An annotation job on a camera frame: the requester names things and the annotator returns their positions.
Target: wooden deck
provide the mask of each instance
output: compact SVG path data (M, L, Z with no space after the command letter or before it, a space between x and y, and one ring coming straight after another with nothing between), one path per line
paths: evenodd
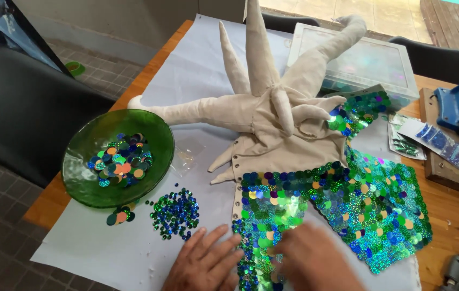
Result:
M433 44L459 49L459 5L441 0L421 0L420 8Z

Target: bag of sequins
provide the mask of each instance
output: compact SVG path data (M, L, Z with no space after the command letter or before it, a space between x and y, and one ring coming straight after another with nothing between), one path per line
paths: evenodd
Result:
M185 176L197 165L195 158L206 148L194 138L186 138L176 142L174 146L174 158L170 167L175 175L180 178Z

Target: beige canvas fabric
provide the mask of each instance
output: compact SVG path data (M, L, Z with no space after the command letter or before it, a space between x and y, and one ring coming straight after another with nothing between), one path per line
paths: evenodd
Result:
M130 109L154 112L168 125L204 122L241 133L209 167L213 171L231 161L232 166L212 183L236 180L233 218L240 218L239 182L247 172L290 172L313 169L344 156L346 137L324 124L330 110L344 97L316 98L326 65L357 43L366 33L360 16L336 19L342 32L306 51L280 78L267 40L258 0L248 0L246 61L248 72L231 46L224 25L219 24L227 76L235 95L203 98L166 107L146 107L142 96L134 97Z

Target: plastic storage box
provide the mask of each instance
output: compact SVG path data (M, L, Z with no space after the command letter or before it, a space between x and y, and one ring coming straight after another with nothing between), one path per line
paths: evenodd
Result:
M296 24L287 68L305 51L339 33L307 24ZM328 63L323 88L353 92L379 83L388 93L391 110L398 111L419 98L406 48L363 37L337 59Z

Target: black chair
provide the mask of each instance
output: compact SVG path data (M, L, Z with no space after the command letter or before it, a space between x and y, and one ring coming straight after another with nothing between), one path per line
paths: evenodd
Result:
M0 47L0 164L47 186L73 135L113 104L44 63Z
M459 50L439 48L401 36L388 42L406 47L414 74L459 84Z
M273 15L266 12L262 12L264 18L265 28L269 30L277 30L282 32L294 33L296 23L303 23L312 26L319 26L316 18L313 17L294 17L294 16L281 16Z

